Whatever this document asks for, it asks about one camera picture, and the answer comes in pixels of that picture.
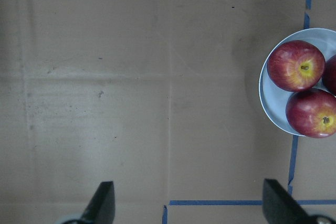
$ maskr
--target bowl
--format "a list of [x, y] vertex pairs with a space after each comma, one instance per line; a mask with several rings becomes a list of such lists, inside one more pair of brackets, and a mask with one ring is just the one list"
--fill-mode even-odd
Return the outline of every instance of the bowl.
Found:
[[[266, 115], [276, 126], [290, 134], [303, 136], [289, 125], [286, 118], [286, 104], [293, 92], [285, 91], [276, 86], [267, 72], [267, 61], [272, 52], [281, 44], [297, 39], [316, 46], [323, 53], [326, 61], [336, 55], [336, 31], [325, 28], [309, 28], [289, 35], [269, 53], [262, 66], [259, 78], [259, 97]], [[321, 79], [314, 87], [327, 91], [322, 85]]]

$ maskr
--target red apple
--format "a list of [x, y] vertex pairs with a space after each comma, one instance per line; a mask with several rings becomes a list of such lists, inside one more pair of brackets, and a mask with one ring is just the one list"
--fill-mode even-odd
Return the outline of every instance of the red apple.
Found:
[[336, 97], [321, 89], [294, 93], [286, 105], [290, 126], [302, 135], [322, 138], [336, 132]]
[[303, 91], [322, 77], [325, 59], [311, 43], [293, 40], [277, 47], [267, 61], [270, 79], [286, 91]]
[[336, 55], [325, 63], [322, 83], [331, 93], [336, 95]]

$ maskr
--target apple stem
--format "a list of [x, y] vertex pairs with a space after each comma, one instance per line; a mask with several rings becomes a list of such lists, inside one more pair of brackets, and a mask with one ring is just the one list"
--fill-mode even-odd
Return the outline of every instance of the apple stem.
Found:
[[325, 116], [323, 118], [323, 123], [326, 124], [326, 123], [329, 123], [329, 122], [330, 122], [329, 118]]

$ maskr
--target cardboard surface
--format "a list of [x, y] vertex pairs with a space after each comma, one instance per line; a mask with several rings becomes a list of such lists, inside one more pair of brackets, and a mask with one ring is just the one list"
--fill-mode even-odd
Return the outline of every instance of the cardboard surface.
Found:
[[[333, 0], [311, 27], [336, 29]], [[54, 223], [113, 180], [115, 222], [170, 200], [287, 188], [292, 136], [266, 117], [261, 67], [305, 0], [0, 0], [0, 219]], [[336, 137], [300, 138], [295, 199], [336, 199]], [[336, 216], [334, 206], [312, 206]], [[169, 223], [265, 223], [260, 206], [168, 206]]]

